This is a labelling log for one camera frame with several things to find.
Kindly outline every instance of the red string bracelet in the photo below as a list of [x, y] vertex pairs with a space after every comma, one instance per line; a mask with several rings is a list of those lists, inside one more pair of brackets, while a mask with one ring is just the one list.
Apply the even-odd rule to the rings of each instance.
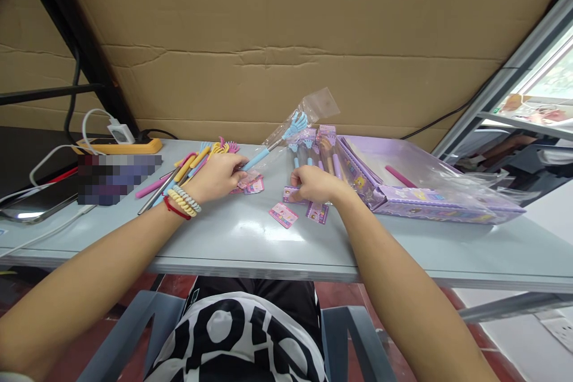
[[164, 196], [163, 201], [165, 202], [165, 205], [167, 206], [168, 211], [175, 212], [177, 215], [179, 215], [181, 218], [185, 218], [187, 221], [189, 221], [191, 219], [191, 217], [189, 215], [181, 213], [180, 211], [178, 211], [177, 209], [175, 209], [173, 206], [171, 206], [169, 204], [169, 196]]

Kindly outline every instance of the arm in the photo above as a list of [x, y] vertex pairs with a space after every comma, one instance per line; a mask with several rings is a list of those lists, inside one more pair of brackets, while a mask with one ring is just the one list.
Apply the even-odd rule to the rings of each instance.
[[293, 172], [294, 199], [331, 201], [348, 232], [376, 314], [420, 382], [497, 377], [448, 299], [345, 182], [316, 167]]
[[[246, 175], [233, 173], [246, 161], [234, 154], [213, 155], [185, 191], [199, 204], [223, 197]], [[69, 344], [129, 290], [183, 222], [160, 204], [50, 273], [0, 318], [0, 371], [43, 380]]]

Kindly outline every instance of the black pole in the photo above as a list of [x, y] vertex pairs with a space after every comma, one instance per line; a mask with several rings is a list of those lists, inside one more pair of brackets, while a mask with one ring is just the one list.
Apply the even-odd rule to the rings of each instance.
[[133, 135], [139, 128], [127, 106], [119, 85], [114, 82], [105, 57], [100, 52], [91, 29], [86, 25], [76, 0], [41, 0], [71, 52], [79, 53], [82, 71], [88, 82], [101, 84], [95, 94], [103, 108], [119, 122], [127, 125]]
[[0, 106], [22, 103], [24, 101], [43, 100], [45, 98], [69, 96], [70, 94], [90, 93], [104, 88], [102, 84], [72, 85], [71, 87], [46, 88], [44, 90], [18, 91], [0, 94]]

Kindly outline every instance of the beaded bracelet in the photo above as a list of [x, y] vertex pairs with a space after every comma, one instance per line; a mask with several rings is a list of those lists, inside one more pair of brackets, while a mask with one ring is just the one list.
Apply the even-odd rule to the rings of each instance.
[[201, 206], [199, 206], [199, 203], [197, 203], [195, 200], [193, 200], [189, 194], [187, 194], [183, 188], [181, 188], [179, 185], [173, 185], [173, 189], [175, 190], [175, 192], [177, 194], [179, 194], [186, 202], [189, 206], [191, 206], [193, 208], [193, 210], [195, 210], [195, 212], [199, 213], [201, 212]]
[[189, 206], [185, 202], [185, 200], [183, 200], [183, 197], [181, 197], [175, 191], [173, 191], [172, 189], [169, 189], [169, 190], [167, 190], [167, 194], [169, 194], [169, 197], [171, 197], [173, 200], [175, 200], [175, 203], [177, 203], [179, 205], [179, 207], [181, 209], [183, 209], [185, 211], [185, 213], [187, 215], [189, 215], [191, 218], [195, 218], [197, 216], [197, 212], [195, 212], [195, 210], [191, 206]]

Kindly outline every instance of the black cable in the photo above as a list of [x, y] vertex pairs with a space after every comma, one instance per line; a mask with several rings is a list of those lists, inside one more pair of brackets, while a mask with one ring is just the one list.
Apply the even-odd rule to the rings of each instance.
[[171, 136], [175, 140], [179, 140], [179, 138], [175, 134], [171, 134], [171, 133], [169, 133], [169, 131], [160, 130], [159, 128], [146, 128], [145, 130], [141, 130], [141, 132], [139, 133], [139, 136], [137, 136], [137, 141], [141, 142], [141, 141], [147, 139], [148, 134], [151, 133], [152, 131], [156, 131], [157, 133], [163, 133], [163, 134], [166, 134], [168, 136]]
[[[543, 14], [543, 17], [545, 15], [547, 15], [547, 13], [549, 13], [549, 11], [555, 6], [555, 4], [557, 3], [557, 1], [559, 0], [551, 0], [547, 6], [547, 9], [545, 10], [545, 13]], [[438, 122], [443, 121], [444, 119], [446, 119], [449, 116], [452, 116], [456, 113], [458, 113], [461, 110], [464, 110], [467, 106], [469, 106], [476, 98], [478, 98], [483, 90], [485, 89], [485, 87], [492, 81], [492, 79], [497, 75], [497, 73], [499, 73], [500, 70], [503, 69], [520, 69], [520, 67], [500, 67], [499, 69], [497, 69], [493, 75], [491, 75], [489, 77], [489, 79], [487, 81], [485, 81], [485, 83], [479, 88], [479, 90], [476, 92], [476, 94], [474, 94], [467, 102], [465, 102], [464, 104], [462, 104], [460, 107], [458, 107], [458, 109], [452, 110], [449, 113], [446, 113], [445, 115], [443, 115], [442, 117], [438, 118], [437, 120], [429, 123], [428, 125], [425, 125], [424, 127], [420, 128], [419, 130], [414, 131], [413, 133], [410, 133], [408, 135], [405, 135], [404, 137], [401, 137], [400, 140], [406, 140], [418, 133], [421, 133], [424, 130], [427, 130], [428, 128], [432, 127], [433, 125], [436, 125]]]
[[[476, 98], [478, 98], [483, 90], [485, 89], [485, 87], [487, 87], [489, 85], [489, 83], [493, 80], [493, 78], [500, 72], [501, 69], [503, 69], [505, 67], [500, 67], [499, 69], [497, 69], [493, 75], [491, 75], [487, 81], [485, 81], [483, 83], [483, 85], [481, 87], [479, 87], [479, 90], [464, 104], [462, 104], [460, 107], [458, 107], [455, 110], [452, 110], [451, 112], [446, 113], [445, 115], [441, 116], [440, 118], [438, 118], [437, 120], [429, 123], [428, 125], [423, 126], [422, 128], [420, 128], [419, 130], [416, 130], [408, 135], [405, 135], [404, 137], [401, 137], [400, 140], [406, 140], [418, 133], [421, 133], [424, 130], [427, 130], [428, 128], [432, 127], [433, 125], [436, 125], [438, 122], [443, 121], [444, 119], [446, 119], [449, 116], [452, 116], [456, 113], [458, 113], [461, 110], [464, 110], [465, 108], [467, 108]], [[517, 69], [518, 67], [508, 67], [509, 69]]]
[[[73, 73], [73, 81], [72, 85], [75, 87], [79, 83], [79, 73], [81, 71], [81, 66], [79, 62], [79, 50], [76, 47], [75, 52], [76, 57], [76, 70]], [[72, 121], [73, 110], [76, 108], [76, 93], [71, 93], [70, 95], [70, 107], [67, 110], [66, 119], [64, 120], [64, 132], [66, 133], [67, 139], [70, 141], [71, 144], [76, 144], [76, 141], [72, 137], [72, 133], [70, 133], [70, 122]]]

